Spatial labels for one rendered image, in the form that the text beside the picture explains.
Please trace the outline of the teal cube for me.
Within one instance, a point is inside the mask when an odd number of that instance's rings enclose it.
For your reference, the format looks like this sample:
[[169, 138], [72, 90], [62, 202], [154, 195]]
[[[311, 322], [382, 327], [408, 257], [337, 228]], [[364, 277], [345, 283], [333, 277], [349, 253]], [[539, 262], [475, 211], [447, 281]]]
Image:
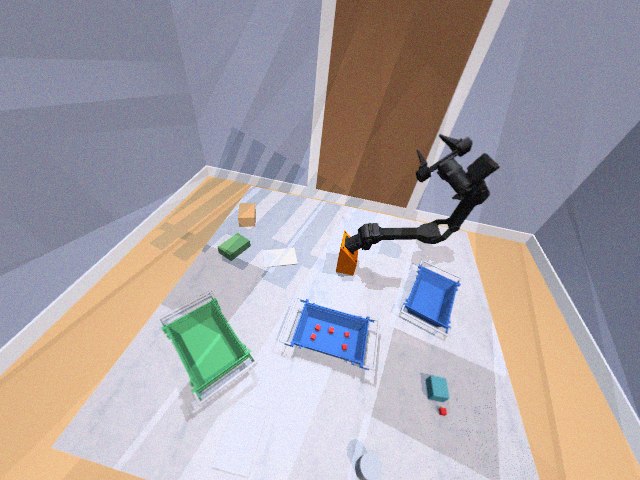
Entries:
[[444, 402], [449, 399], [447, 379], [430, 376], [426, 380], [428, 399]]

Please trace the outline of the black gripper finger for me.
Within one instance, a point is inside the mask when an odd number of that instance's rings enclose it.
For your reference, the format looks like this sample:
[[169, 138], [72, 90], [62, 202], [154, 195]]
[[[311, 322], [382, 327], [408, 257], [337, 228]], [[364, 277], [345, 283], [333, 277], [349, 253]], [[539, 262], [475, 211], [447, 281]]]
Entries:
[[419, 167], [419, 169], [421, 169], [422, 167], [424, 167], [426, 165], [428, 166], [428, 163], [425, 160], [425, 158], [423, 157], [423, 155], [421, 154], [421, 152], [419, 150], [417, 150], [417, 153], [418, 153], [418, 156], [419, 156], [419, 159], [420, 159], [420, 163], [421, 163], [421, 166]]
[[455, 138], [451, 138], [451, 137], [445, 136], [443, 134], [439, 134], [439, 136], [451, 148], [452, 151], [455, 150], [455, 145], [463, 140], [462, 138], [461, 139], [455, 139]]

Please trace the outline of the grey cylinder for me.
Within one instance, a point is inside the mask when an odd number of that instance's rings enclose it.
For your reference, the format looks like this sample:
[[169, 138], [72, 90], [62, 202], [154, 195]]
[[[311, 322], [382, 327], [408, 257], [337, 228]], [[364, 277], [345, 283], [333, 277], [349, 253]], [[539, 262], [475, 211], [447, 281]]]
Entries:
[[355, 464], [355, 472], [359, 480], [377, 480], [382, 474], [382, 464], [373, 453], [359, 457]]

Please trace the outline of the green rectangular block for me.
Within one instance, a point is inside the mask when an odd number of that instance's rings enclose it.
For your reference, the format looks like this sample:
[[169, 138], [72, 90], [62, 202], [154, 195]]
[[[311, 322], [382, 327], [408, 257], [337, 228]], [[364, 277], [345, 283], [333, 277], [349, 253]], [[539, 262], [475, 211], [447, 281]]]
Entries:
[[221, 255], [232, 261], [249, 247], [250, 240], [236, 233], [217, 248]]

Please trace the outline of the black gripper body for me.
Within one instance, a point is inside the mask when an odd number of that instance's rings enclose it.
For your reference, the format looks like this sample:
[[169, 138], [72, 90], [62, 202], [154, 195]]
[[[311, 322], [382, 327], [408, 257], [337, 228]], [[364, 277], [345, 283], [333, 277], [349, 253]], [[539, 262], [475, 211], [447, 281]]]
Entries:
[[443, 159], [441, 159], [431, 167], [428, 167], [426, 165], [421, 169], [419, 169], [416, 172], [416, 178], [419, 180], [419, 182], [424, 182], [425, 180], [431, 177], [431, 173], [433, 171], [438, 169], [438, 171], [444, 176], [446, 181], [449, 183], [449, 181], [454, 176], [456, 176], [462, 171], [465, 171], [463, 169], [463, 166], [455, 160], [455, 157], [457, 155], [462, 157], [463, 155], [471, 151], [471, 148], [472, 148], [471, 145], [472, 145], [471, 139], [469, 137], [466, 137], [465, 139], [457, 143], [455, 145], [455, 150], [450, 154], [448, 154], [447, 156], [445, 156]]

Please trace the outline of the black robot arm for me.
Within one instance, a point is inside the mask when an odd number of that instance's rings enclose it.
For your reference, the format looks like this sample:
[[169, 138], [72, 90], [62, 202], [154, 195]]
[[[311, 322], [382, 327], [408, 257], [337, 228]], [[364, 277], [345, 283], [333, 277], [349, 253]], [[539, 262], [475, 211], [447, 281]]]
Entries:
[[[412, 228], [382, 228], [378, 223], [363, 224], [358, 234], [345, 238], [344, 246], [354, 251], [370, 250], [372, 244], [381, 240], [419, 240], [427, 244], [437, 244], [460, 230], [461, 225], [475, 208], [489, 196], [484, 178], [497, 170], [499, 165], [488, 154], [481, 154], [467, 169], [454, 176], [449, 184], [456, 191], [452, 199], [461, 200], [450, 218], [437, 219], [430, 223]], [[438, 225], [448, 224], [448, 229], [441, 235]]]

